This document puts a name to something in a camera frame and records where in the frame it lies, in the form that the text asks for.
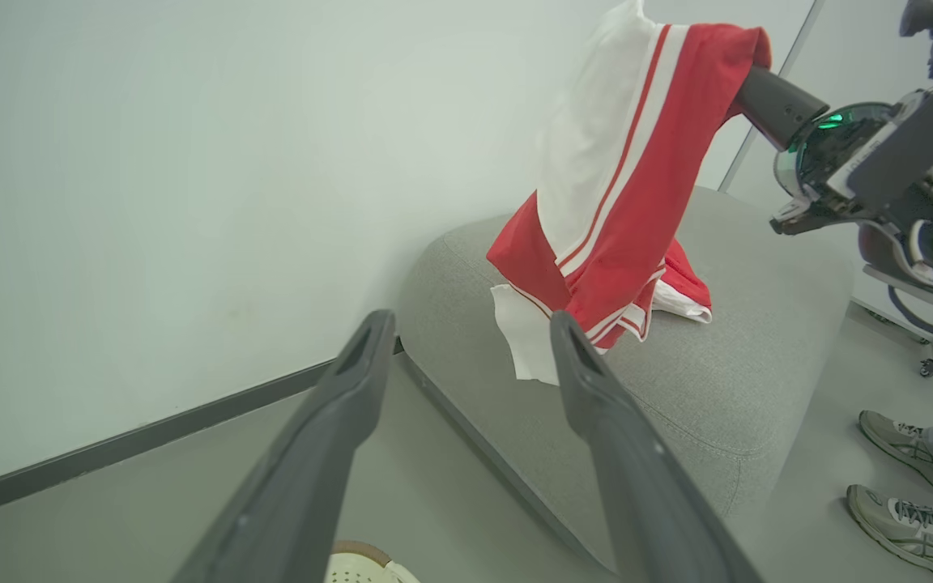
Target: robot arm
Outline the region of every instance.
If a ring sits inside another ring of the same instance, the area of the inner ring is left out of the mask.
[[[923,30],[933,38],[933,0],[909,0],[900,34]],[[933,78],[933,44],[929,67]],[[903,289],[933,304],[933,88],[896,104],[829,111],[803,89],[755,69],[737,105],[777,148],[775,176],[792,197],[770,221],[775,232],[858,223],[865,271],[888,284],[905,317],[933,332],[896,294]]]

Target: red and white jacket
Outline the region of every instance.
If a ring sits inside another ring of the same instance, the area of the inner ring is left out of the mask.
[[[518,379],[556,384],[555,310],[603,350],[644,340],[651,309],[711,320],[675,232],[740,85],[770,62],[761,28],[655,23],[641,0],[608,12],[589,47],[542,136],[538,188],[488,251],[510,282],[492,296]]]

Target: gray floor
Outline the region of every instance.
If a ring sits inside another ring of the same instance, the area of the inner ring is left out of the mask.
[[[933,581],[895,560],[841,506],[849,483],[933,500],[867,447],[862,409],[933,424],[926,348],[858,311],[846,322],[764,516],[736,525],[767,581]],[[164,582],[300,398],[266,407],[0,508],[0,583]],[[360,450],[338,528],[424,583],[610,581],[573,556],[492,476],[401,366]]]

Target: gray sofa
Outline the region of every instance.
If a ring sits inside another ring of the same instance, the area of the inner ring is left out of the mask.
[[[614,568],[588,447],[559,389],[518,381],[496,327],[485,259],[508,217],[430,244],[403,289],[399,333],[420,383],[571,547]],[[756,509],[799,430],[851,294],[851,264],[777,236],[729,195],[697,188],[678,231],[711,289],[714,321],[655,313],[650,336],[606,355],[716,512]]]

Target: cable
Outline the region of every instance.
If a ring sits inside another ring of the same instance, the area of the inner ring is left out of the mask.
[[[892,299],[892,304],[899,310],[899,313],[902,313],[902,315],[906,317],[906,320],[910,321],[910,324],[933,334],[933,324],[928,324],[928,322],[922,320],[917,314],[912,313],[912,311],[902,303],[902,300],[899,300],[899,295],[892,285],[888,285],[888,298]]]

